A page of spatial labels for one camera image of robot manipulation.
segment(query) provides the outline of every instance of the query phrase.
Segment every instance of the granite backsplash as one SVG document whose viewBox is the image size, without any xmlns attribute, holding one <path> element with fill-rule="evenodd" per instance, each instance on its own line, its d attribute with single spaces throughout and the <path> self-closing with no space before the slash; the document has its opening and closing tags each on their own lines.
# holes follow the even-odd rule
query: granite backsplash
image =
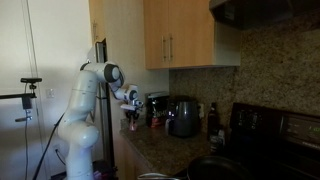
<svg viewBox="0 0 320 180">
<path fill-rule="evenodd" d="M 170 94 L 211 102 L 228 125 L 233 102 L 320 116 L 320 13 L 242 32 L 241 66 L 170 70 Z"/>
</svg>

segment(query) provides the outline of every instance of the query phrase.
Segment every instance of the range hood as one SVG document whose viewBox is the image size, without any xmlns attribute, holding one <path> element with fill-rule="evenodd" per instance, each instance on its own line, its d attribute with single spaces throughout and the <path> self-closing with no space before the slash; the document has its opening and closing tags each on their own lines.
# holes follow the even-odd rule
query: range hood
<svg viewBox="0 0 320 180">
<path fill-rule="evenodd" d="M 320 0 L 211 0 L 215 20 L 237 29 L 270 25 L 320 10 Z"/>
</svg>

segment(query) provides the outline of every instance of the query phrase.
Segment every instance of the pot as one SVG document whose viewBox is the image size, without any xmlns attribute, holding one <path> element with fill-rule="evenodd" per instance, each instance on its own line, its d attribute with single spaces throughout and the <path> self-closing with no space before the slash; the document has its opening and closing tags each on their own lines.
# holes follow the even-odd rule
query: pot
<svg viewBox="0 0 320 180">
<path fill-rule="evenodd" d="M 252 180 L 247 169 L 221 156 L 201 156 L 191 161 L 187 177 L 170 177 L 158 173 L 143 174 L 138 180 Z"/>
</svg>

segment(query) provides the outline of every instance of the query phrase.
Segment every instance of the black appliance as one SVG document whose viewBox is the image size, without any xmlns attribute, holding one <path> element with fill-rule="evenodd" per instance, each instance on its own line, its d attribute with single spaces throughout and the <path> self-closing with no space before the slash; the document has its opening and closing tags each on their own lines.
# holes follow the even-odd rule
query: black appliance
<svg viewBox="0 0 320 180">
<path fill-rule="evenodd" d="M 165 124 L 169 92 L 153 92 L 146 94 L 146 124 L 155 128 Z"/>
<path fill-rule="evenodd" d="M 277 23 L 320 10 L 319 0 L 211 0 L 209 9 L 218 22 L 238 29 Z"/>
<path fill-rule="evenodd" d="M 174 97 L 168 100 L 166 131 L 168 134 L 185 138 L 200 130 L 198 102 L 189 97 Z"/>
<path fill-rule="evenodd" d="M 320 117 L 234 103 L 230 128 L 227 146 L 215 155 L 255 179 L 320 179 Z"/>
<path fill-rule="evenodd" d="M 87 54 L 87 59 L 98 63 L 108 61 L 106 39 L 94 44 Z M 90 115 L 93 119 L 100 118 L 103 159 L 94 161 L 93 169 L 94 171 L 99 171 L 102 176 L 110 180 L 116 180 L 118 177 L 116 177 L 117 167 L 114 159 L 110 94 L 107 83 L 98 84 L 96 110 L 99 112 L 98 116 L 96 116 L 95 110 Z"/>
</svg>

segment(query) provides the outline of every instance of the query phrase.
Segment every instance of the white wall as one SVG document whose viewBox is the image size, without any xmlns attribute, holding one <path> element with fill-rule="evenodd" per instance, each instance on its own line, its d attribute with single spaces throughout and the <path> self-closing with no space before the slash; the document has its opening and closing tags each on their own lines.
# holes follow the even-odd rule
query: white wall
<svg viewBox="0 0 320 180">
<path fill-rule="evenodd" d="M 27 0 L 0 2 L 0 23 L 3 25 L 0 36 L 1 95 L 23 93 L 24 85 L 20 83 L 20 78 L 31 77 L 33 74 L 31 64 L 34 64 L 34 60 L 30 58 L 22 2 Z M 86 62 L 91 48 L 89 7 L 87 0 L 28 0 L 28 3 L 36 64 L 39 77 L 43 79 L 39 83 L 37 90 L 40 93 L 37 96 L 41 99 L 42 107 L 39 109 L 42 110 L 42 116 L 39 122 L 44 124 L 41 132 L 45 132 L 46 143 L 54 124 L 68 105 L 73 81 L 81 65 Z M 46 97 L 47 89 L 54 90 L 54 98 Z M 23 117 L 24 112 L 19 100 L 1 102 L 0 136 L 1 142 L 6 143 L 1 144 L 0 162 L 3 166 L 0 167 L 0 179 L 23 179 L 24 123 L 15 123 L 14 119 Z M 34 112 L 36 109 L 33 109 L 34 119 L 28 125 L 29 179 L 42 153 L 38 118 Z M 66 154 L 66 146 L 57 136 L 52 141 L 54 144 L 60 144 L 62 153 Z M 65 171 L 65 166 L 58 160 L 53 148 L 49 148 L 46 156 L 47 177 Z"/>
<path fill-rule="evenodd" d="M 22 94 L 25 84 L 22 77 L 31 77 L 31 61 L 24 24 L 21 0 L 0 1 L 0 95 Z M 36 109 L 31 109 L 33 119 L 27 123 L 15 122 L 25 117 L 21 99 L 0 101 L 0 179 L 24 179 L 26 149 L 28 149 L 28 174 L 32 177 L 41 154 L 38 118 Z M 28 148 L 25 144 L 27 134 Z M 39 177 L 45 177 L 41 171 Z"/>
<path fill-rule="evenodd" d="M 126 76 L 126 84 L 137 84 L 139 97 L 145 100 L 145 93 L 169 91 L 168 70 L 145 70 L 145 44 L 142 0 L 105 0 L 105 28 L 108 58 L 119 64 Z M 115 145 L 115 161 L 119 168 L 118 176 L 124 178 L 124 151 L 119 135 L 120 119 L 124 111 L 119 101 L 112 99 L 112 123 Z"/>
<path fill-rule="evenodd" d="M 89 5 L 87 0 L 29 0 L 29 8 L 48 138 L 66 110 L 74 80 L 91 48 Z M 48 89 L 54 90 L 54 98 L 46 97 Z M 55 144 L 66 155 L 66 146 L 57 136 Z M 65 171 L 53 148 L 47 156 L 51 175 Z"/>
</svg>

